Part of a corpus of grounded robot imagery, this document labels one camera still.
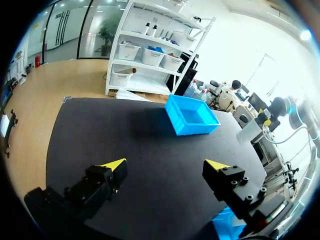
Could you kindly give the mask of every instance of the ceiling light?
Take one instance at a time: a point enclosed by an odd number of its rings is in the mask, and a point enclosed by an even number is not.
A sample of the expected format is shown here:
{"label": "ceiling light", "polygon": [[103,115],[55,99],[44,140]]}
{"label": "ceiling light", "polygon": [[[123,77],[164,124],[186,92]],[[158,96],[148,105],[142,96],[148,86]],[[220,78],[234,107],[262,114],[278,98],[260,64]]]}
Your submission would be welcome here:
{"label": "ceiling light", "polygon": [[307,41],[311,38],[311,32],[309,30],[304,30],[300,34],[300,39],[302,41]]}

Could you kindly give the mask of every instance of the blue object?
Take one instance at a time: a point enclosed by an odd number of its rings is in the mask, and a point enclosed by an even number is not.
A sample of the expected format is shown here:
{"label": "blue object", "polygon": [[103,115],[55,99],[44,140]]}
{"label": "blue object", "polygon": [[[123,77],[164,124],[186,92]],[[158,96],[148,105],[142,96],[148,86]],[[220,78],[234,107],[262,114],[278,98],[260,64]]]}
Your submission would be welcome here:
{"label": "blue object", "polygon": [[162,48],[158,46],[156,48],[154,48],[153,46],[148,46],[148,49],[164,54],[164,51],[162,51]]}
{"label": "blue object", "polygon": [[212,223],[220,240],[239,239],[239,235],[246,225],[232,226],[232,218],[234,216],[235,214],[232,212],[230,207],[227,206],[214,219],[212,219]]}
{"label": "blue object", "polygon": [[164,108],[177,136],[209,134],[221,125],[201,100],[171,94]]}

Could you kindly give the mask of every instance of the black mat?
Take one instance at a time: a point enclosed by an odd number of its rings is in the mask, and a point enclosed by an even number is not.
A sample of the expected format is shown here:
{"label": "black mat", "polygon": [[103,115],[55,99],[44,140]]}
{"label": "black mat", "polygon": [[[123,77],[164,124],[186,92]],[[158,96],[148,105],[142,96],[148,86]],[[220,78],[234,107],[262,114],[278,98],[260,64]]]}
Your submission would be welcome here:
{"label": "black mat", "polygon": [[88,226],[124,240],[215,239],[210,220],[226,205],[202,178],[204,159],[237,164],[258,184],[263,166],[240,145],[233,116],[214,112],[211,134],[176,136],[164,104],[73,98],[57,116],[47,153],[46,184],[60,194],[90,165],[126,158],[128,177]]}

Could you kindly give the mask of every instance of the white wall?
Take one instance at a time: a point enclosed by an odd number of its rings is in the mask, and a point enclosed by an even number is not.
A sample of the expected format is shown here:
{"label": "white wall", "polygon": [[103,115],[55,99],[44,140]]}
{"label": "white wall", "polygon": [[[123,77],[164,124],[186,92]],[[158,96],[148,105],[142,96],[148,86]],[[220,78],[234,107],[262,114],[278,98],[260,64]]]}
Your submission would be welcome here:
{"label": "white wall", "polygon": [[28,56],[32,56],[42,51],[43,40],[41,38],[41,33],[45,27],[45,20],[46,18],[44,17],[37,17],[29,27]]}

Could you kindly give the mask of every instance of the computer monitor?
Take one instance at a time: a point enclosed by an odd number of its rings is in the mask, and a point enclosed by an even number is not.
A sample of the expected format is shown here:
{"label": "computer monitor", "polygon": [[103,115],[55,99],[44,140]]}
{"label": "computer monitor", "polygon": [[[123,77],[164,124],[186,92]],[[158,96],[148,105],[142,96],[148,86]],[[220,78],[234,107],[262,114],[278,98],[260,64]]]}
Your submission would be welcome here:
{"label": "computer monitor", "polygon": [[257,112],[259,112],[260,109],[264,110],[268,107],[267,104],[264,101],[262,101],[256,93],[252,93],[252,95],[248,99],[248,102]]}
{"label": "computer monitor", "polygon": [[249,90],[246,88],[245,85],[242,85],[240,89],[242,89],[246,94],[249,93]]}
{"label": "computer monitor", "polygon": [[245,101],[248,98],[249,90],[246,86],[242,85],[242,87],[235,93],[235,95],[241,100]]}

